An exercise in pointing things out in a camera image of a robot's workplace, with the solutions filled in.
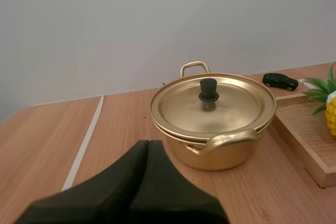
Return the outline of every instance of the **white wall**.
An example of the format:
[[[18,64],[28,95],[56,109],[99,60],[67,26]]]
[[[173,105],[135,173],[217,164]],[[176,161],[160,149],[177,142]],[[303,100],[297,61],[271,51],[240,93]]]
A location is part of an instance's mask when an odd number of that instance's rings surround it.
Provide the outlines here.
[[[248,74],[330,62],[335,0],[0,0],[0,119],[161,86],[181,65]]]

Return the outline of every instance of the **pineapple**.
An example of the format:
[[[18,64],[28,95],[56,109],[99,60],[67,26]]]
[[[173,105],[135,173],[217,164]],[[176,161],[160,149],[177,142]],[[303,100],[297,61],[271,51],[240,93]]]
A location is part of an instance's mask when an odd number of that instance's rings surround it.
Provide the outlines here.
[[[334,64],[335,62],[328,71],[327,81],[323,81],[319,78],[307,78],[307,82],[317,88],[308,90],[304,92],[304,94],[312,101],[324,103],[314,111],[314,114],[325,110],[325,118],[327,119],[330,133],[336,136],[336,78],[333,76]]]

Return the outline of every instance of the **aluminum pot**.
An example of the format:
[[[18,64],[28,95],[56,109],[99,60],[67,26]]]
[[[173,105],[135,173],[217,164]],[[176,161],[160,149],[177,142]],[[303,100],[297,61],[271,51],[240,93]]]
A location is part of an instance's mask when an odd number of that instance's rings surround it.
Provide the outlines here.
[[[192,66],[206,73],[185,77]],[[259,82],[210,73],[201,61],[184,65],[180,78],[163,86],[150,104],[152,121],[176,157],[203,170],[228,169],[251,157],[275,111],[275,97]]]

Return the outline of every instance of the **wooden cutting board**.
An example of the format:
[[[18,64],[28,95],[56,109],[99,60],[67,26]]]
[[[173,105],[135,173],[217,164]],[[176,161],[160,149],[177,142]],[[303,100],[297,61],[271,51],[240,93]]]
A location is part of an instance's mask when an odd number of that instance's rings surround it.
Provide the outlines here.
[[[303,94],[277,98],[272,126],[320,187],[336,186],[336,137],[324,113],[312,115],[321,104]]]

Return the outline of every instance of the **pot handle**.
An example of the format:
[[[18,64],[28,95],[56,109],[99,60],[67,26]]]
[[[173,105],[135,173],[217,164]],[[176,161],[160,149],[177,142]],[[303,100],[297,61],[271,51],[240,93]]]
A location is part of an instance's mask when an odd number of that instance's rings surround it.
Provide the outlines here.
[[[189,63],[182,66],[181,72],[180,72],[180,78],[184,77],[184,70],[186,68],[190,68],[190,67],[193,67],[193,66],[201,66],[206,73],[210,73],[209,67],[204,62],[193,61],[193,62],[189,62]]]
[[[210,138],[203,149],[198,149],[192,145],[186,144],[186,148],[193,153],[204,156],[219,147],[229,146],[232,144],[253,142],[259,139],[258,133],[253,129],[243,130],[239,132],[225,133]]]

